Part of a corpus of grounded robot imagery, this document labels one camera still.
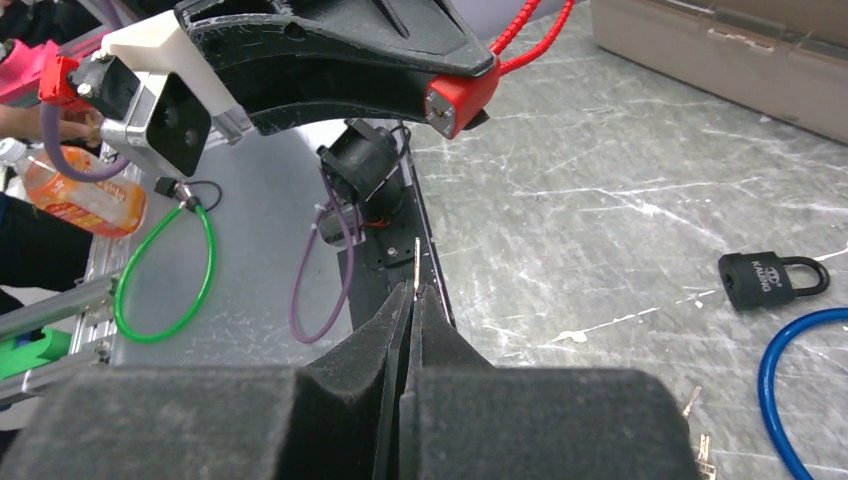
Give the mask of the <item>silver key bunch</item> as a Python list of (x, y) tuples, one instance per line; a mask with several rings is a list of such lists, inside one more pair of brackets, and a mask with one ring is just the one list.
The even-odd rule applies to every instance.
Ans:
[(419, 291), (420, 291), (420, 277), (421, 277), (421, 239), (419, 237), (415, 238), (414, 241), (414, 271), (413, 271), (413, 300), (416, 301), (418, 299)]

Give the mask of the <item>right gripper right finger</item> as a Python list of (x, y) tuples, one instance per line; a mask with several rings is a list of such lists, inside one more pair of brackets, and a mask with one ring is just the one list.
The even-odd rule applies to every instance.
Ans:
[(621, 368), (505, 368), (413, 307), (399, 404), (403, 479), (694, 479), (689, 428), (656, 377)]

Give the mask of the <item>red cable lock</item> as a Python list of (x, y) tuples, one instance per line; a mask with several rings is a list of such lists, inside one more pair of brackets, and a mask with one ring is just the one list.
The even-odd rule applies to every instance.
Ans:
[(472, 126), (484, 112), (485, 106), (494, 96), (500, 79), (521, 69), (544, 55), (554, 44), (565, 27), (576, 5), (574, 0), (565, 0), (556, 20), (532, 48), (505, 62), (501, 54), (529, 23), (540, 0), (527, 0), (502, 33), (490, 44), (494, 66), (479, 77), (462, 77), (442, 74), (434, 77), (426, 88), (423, 99), (426, 122), (447, 139), (455, 138), (462, 130)]

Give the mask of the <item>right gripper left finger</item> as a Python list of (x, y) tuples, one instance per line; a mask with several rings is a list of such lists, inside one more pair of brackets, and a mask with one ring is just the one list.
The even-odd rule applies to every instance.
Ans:
[(409, 284), (303, 367), (92, 368), (53, 387), (5, 479), (383, 479)]

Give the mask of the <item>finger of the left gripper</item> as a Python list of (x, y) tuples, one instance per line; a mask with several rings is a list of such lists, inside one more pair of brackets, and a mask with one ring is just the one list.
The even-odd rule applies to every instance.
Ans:
[(462, 35), (195, 33), (192, 40), (264, 135), (341, 118), (423, 123), (431, 80), (476, 79), (491, 69), (486, 46)]
[(495, 63), (448, 1), (182, 1), (174, 13), (216, 70), (292, 57), (478, 77)]

